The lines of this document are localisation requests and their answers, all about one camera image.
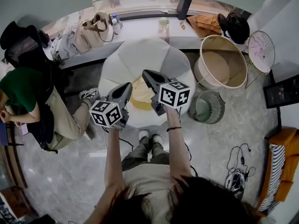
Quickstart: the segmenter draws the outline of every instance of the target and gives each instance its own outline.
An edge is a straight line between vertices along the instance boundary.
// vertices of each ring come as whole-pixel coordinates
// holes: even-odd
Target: striped cushion
[[[270,211],[276,206],[274,196],[280,185],[280,176],[285,164],[285,146],[270,144],[272,150],[271,175],[266,198],[259,207],[259,211]]]

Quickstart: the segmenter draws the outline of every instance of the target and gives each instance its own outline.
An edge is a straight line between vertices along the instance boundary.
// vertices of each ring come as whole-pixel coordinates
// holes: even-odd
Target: plastic bottle
[[[116,35],[119,35],[120,31],[121,31],[121,27],[119,25],[119,23],[117,23],[117,20],[115,18],[112,19],[112,27],[113,27],[113,31]]]
[[[162,33],[167,32],[167,28],[169,26],[169,20],[166,17],[161,17],[159,19],[159,30]]]
[[[117,23],[120,25],[120,27],[122,28],[123,24],[122,21],[120,20],[119,16],[117,14],[112,14],[112,19],[116,19]]]

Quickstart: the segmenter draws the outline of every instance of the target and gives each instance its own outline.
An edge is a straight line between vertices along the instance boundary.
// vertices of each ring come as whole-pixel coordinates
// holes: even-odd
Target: hair
[[[138,194],[137,188],[132,193],[131,188],[127,186],[115,194],[100,224],[150,224],[151,210],[146,199],[149,194]]]
[[[182,177],[170,192],[170,224],[256,224],[255,210],[223,186],[202,177]]]

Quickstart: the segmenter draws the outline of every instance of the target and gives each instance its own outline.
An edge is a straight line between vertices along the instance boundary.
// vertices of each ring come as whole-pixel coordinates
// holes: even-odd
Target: orange cloth
[[[280,176],[281,181],[292,182],[299,162],[299,155],[292,155],[285,158],[285,166]]]
[[[199,37],[222,34],[217,15],[201,14],[186,19]]]
[[[292,140],[285,146],[285,156],[291,156],[299,154],[299,135],[296,135]]]
[[[297,131],[296,128],[283,129],[278,134],[273,136],[269,140],[269,143],[276,144],[276,145],[286,145],[292,140],[292,138],[294,138],[296,131]]]
[[[277,193],[275,194],[274,200],[277,202],[284,202],[292,185],[293,182],[282,181],[279,185]]]

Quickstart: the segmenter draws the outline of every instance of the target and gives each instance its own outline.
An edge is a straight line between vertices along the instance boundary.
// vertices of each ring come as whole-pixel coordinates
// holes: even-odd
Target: black backpack
[[[27,124],[28,131],[32,133],[40,147],[46,151],[53,151],[58,153],[57,150],[50,150],[48,144],[53,140],[54,133],[54,116],[50,107],[44,102],[38,102],[39,111],[41,115],[40,121],[36,123]]]
[[[247,20],[241,14],[232,11],[228,14],[227,18],[224,15],[218,14],[218,22],[221,30],[228,31],[230,38],[237,44],[244,44],[250,34],[250,28]]]

